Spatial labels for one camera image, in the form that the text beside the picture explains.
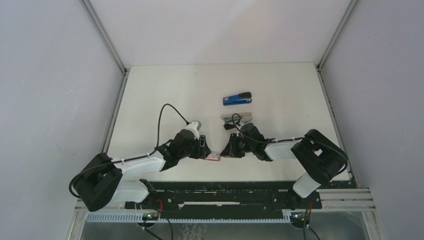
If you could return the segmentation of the silver white stapler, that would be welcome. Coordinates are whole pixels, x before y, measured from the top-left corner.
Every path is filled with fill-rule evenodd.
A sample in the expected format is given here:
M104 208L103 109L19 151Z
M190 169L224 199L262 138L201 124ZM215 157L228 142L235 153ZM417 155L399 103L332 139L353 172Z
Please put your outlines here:
M253 117L251 112L241 112L232 114L223 114L220 119L224 122L223 128L228 131L235 128L235 124L246 124L251 122Z

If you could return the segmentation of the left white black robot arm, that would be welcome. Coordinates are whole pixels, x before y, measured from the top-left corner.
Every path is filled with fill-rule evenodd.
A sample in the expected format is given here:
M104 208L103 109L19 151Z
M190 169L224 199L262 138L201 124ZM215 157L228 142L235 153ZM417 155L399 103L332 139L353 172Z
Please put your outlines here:
M146 173L163 172L175 167L185 158L206 159L212 151L205 135L196 136L182 129L173 139L157 146L150 155L129 159L97 154L69 183L69 192L80 199L90 212L123 202L135 202L149 209L157 196L147 180Z

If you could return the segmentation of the blue black stapler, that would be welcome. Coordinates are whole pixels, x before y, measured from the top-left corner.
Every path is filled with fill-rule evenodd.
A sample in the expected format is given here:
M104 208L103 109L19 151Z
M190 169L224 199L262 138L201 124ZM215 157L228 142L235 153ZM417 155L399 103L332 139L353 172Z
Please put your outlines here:
M244 105L252 102L251 92L242 92L236 95L226 96L222 99L223 106Z

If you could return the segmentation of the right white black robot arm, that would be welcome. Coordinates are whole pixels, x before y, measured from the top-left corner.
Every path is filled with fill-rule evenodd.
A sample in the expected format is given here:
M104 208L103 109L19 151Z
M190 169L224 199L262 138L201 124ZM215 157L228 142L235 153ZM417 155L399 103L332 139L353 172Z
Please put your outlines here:
M305 170L289 189L289 203L302 208L315 190L327 185L348 167L348 156L331 140L316 129L304 136L275 140L266 138L251 122L234 124L225 148L220 153L225 158L243 158L252 153L258 160L297 159Z

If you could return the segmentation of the red white staple box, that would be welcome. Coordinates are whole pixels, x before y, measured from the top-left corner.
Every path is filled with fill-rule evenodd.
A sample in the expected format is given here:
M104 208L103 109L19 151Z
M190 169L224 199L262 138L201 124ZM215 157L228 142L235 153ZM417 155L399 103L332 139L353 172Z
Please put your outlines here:
M221 160L221 155L219 152L211 152L204 159L207 161L219 162Z

